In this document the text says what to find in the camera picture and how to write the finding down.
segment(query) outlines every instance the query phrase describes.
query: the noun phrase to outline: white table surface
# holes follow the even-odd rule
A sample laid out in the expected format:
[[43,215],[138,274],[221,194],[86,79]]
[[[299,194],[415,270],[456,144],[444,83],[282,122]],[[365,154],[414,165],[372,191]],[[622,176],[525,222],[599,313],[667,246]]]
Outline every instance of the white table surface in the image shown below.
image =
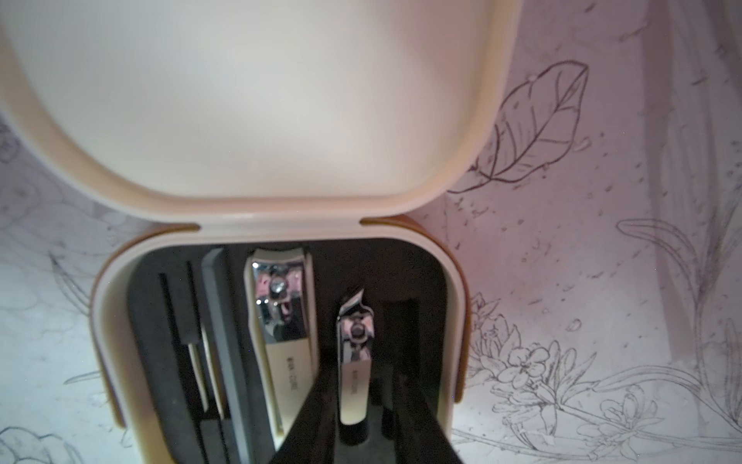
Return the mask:
[[[493,144],[412,213],[473,294],[466,462],[742,460],[742,8],[724,3],[526,3]],[[87,312],[150,224],[0,137],[0,464],[135,463]]]

